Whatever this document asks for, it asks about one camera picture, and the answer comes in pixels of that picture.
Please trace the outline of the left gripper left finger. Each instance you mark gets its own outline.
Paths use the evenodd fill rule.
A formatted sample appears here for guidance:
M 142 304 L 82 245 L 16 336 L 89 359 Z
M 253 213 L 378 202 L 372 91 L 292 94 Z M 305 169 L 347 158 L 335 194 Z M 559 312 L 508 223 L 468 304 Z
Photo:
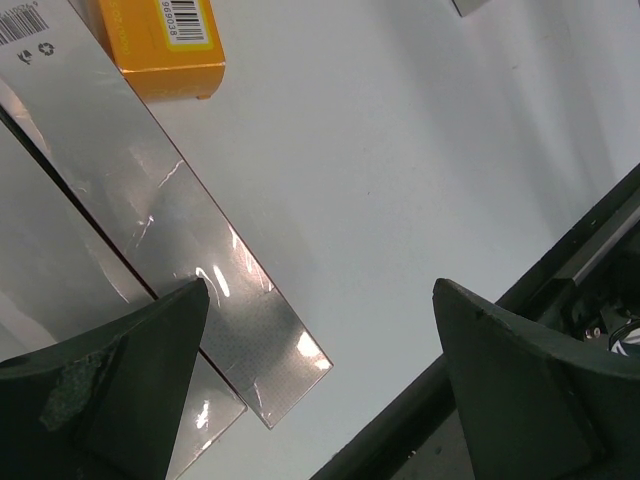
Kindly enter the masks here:
M 2 362 L 2 478 L 165 478 L 208 309 L 195 279 Z

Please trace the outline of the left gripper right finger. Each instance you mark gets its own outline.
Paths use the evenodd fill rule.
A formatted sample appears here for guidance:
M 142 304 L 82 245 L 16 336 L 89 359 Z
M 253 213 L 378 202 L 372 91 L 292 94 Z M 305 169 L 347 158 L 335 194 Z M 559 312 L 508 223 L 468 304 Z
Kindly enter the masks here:
M 638 478 L 638 359 L 451 280 L 436 281 L 433 305 L 476 478 Z

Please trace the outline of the orange toothpaste box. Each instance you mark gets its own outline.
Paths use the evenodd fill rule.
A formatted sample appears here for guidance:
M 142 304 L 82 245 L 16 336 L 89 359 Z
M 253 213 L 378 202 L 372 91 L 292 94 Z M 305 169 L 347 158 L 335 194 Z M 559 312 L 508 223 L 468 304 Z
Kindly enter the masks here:
M 142 100 L 204 100 L 221 85 L 226 59 L 209 1 L 96 1 L 93 12 L 100 43 Z

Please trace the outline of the red 3D toothpaste box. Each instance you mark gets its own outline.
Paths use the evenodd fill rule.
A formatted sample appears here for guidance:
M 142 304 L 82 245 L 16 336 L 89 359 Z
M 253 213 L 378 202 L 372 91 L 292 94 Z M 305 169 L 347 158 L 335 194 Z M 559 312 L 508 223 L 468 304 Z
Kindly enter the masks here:
M 465 18 L 487 4 L 489 0 L 451 0 L 457 14 Z

